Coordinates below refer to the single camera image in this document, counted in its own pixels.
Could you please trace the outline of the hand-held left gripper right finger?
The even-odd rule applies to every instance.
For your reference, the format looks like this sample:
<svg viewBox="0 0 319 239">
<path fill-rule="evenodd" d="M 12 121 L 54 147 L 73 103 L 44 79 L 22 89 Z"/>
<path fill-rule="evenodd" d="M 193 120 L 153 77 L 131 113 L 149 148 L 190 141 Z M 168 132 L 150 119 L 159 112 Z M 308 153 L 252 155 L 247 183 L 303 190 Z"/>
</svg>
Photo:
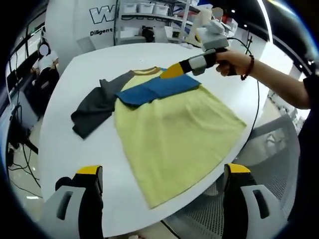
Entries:
<svg viewBox="0 0 319 239">
<path fill-rule="evenodd" d="M 223 238 L 273 239 L 287 224 L 280 201 L 240 164 L 224 166 Z"/>
</svg>

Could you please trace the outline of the person's right hand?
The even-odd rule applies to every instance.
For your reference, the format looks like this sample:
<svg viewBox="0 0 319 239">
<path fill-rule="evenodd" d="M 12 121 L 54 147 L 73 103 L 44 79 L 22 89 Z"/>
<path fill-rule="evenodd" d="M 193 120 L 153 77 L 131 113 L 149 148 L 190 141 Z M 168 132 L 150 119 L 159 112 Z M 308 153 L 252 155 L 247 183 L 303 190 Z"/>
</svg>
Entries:
<svg viewBox="0 0 319 239">
<path fill-rule="evenodd" d="M 237 75 L 245 75 L 249 69 L 251 58 L 248 55 L 235 51 L 225 51 L 216 54 L 216 71 L 222 76 L 227 76 L 230 65 L 233 66 Z"/>
</svg>

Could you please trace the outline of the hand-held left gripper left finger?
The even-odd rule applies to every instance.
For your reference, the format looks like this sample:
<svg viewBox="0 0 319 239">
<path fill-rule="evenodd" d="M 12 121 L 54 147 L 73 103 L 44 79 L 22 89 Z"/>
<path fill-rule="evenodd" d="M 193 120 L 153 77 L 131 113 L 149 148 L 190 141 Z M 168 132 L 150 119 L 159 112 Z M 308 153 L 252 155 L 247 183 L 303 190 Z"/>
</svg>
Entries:
<svg viewBox="0 0 319 239">
<path fill-rule="evenodd" d="M 103 167 L 80 168 L 62 177 L 44 203 L 43 232 L 50 239 L 102 239 Z"/>
</svg>

